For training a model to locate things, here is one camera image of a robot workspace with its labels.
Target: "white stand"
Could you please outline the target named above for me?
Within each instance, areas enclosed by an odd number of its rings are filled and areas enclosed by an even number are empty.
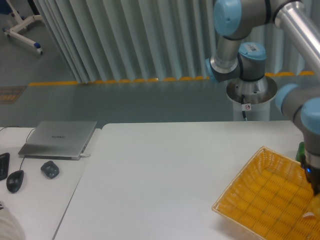
[[[4,34],[7,35],[8,37],[14,37],[16,39],[19,39],[20,41],[28,44],[29,46],[36,48],[37,52],[39,54],[42,54],[43,51],[42,51],[41,45],[38,42],[32,41],[29,38],[26,38],[25,36],[22,36],[21,34],[18,33],[22,29],[26,29],[27,26],[33,22],[36,22],[36,21],[43,22],[42,17],[40,15],[32,15],[32,16],[28,16],[26,19],[22,20],[19,13],[12,6],[11,2],[9,0],[6,0],[6,2],[11,7],[12,13],[14,14],[14,19],[17,21],[18,24],[10,29],[3,28],[2,30],[3,30]]]

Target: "computer mouse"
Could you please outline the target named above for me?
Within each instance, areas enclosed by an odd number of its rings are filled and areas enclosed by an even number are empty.
[[[6,188],[10,193],[16,193],[19,191],[22,182],[24,180],[25,172],[23,170],[14,171],[6,179]]]
[[[53,161],[47,161],[40,169],[50,179],[54,179],[59,174],[59,167]]]

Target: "woven plastic basket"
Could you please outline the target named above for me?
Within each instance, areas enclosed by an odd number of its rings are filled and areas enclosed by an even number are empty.
[[[313,190],[299,162],[262,147],[212,210],[266,240],[320,240],[320,221],[310,212]]]

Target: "laptop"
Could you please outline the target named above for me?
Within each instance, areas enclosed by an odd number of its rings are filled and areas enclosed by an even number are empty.
[[[42,121],[19,151],[19,157],[79,160],[96,124],[96,121]]]

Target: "table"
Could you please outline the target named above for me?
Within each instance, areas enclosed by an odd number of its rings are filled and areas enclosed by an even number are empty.
[[[32,128],[6,128],[0,132],[0,153],[10,153],[9,174],[19,170],[18,152]],[[84,154],[90,155],[99,137],[96,129]],[[7,190],[6,179],[0,181],[0,201],[17,219],[26,240],[53,239],[79,179],[90,160],[53,160],[60,173],[47,179],[40,167],[48,159],[26,158],[22,164],[23,183],[15,194]]]
[[[251,239],[212,205],[261,146],[301,141],[289,121],[107,124],[55,240]]]

